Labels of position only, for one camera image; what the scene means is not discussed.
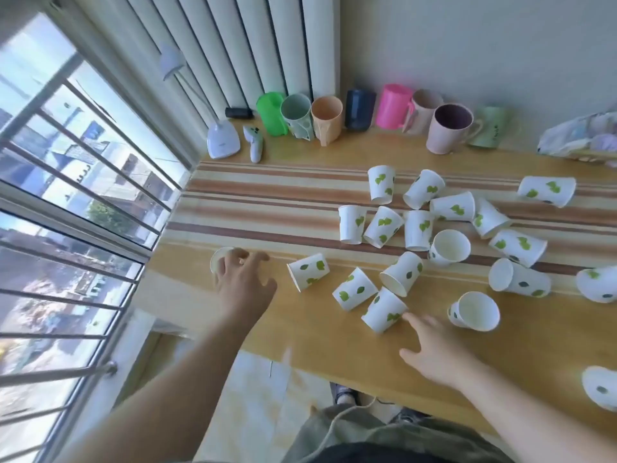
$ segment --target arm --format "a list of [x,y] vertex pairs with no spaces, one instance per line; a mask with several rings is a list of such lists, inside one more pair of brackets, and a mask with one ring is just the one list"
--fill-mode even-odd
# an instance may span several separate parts
[[276,292],[274,280],[262,286],[257,277],[259,262],[268,256],[248,255],[234,249],[219,261],[217,290],[225,313],[195,348],[65,449],[56,463],[193,459],[236,354]]
[[426,378],[458,389],[525,463],[608,463],[617,444],[551,408],[486,366],[434,318],[403,317],[418,333],[421,351],[400,350]]

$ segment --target floor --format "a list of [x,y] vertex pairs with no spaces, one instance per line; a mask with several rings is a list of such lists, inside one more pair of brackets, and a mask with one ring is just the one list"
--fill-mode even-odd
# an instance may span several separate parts
[[[152,333],[131,371],[125,399],[192,346],[192,341]],[[371,397],[361,396],[363,403]],[[230,463],[279,463],[308,419],[310,408],[332,404],[329,382],[316,375],[240,351],[195,460]],[[384,422],[397,414],[395,404],[375,403],[370,412]],[[502,446],[498,438],[489,438]]]

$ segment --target dark blue mug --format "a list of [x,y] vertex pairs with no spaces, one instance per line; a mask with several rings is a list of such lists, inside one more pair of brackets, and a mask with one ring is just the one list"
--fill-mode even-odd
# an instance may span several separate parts
[[345,127],[348,130],[366,132],[373,120],[377,94],[365,89],[350,89],[345,105]]

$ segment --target window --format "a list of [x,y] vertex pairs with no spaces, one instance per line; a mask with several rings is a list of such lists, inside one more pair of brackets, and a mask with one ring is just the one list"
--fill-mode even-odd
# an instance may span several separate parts
[[188,172],[45,14],[0,46],[0,461],[106,367]]

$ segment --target wall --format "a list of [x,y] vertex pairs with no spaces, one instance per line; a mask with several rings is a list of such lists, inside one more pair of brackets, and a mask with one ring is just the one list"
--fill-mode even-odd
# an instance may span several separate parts
[[399,82],[545,129],[617,100],[617,0],[341,0],[341,91]]

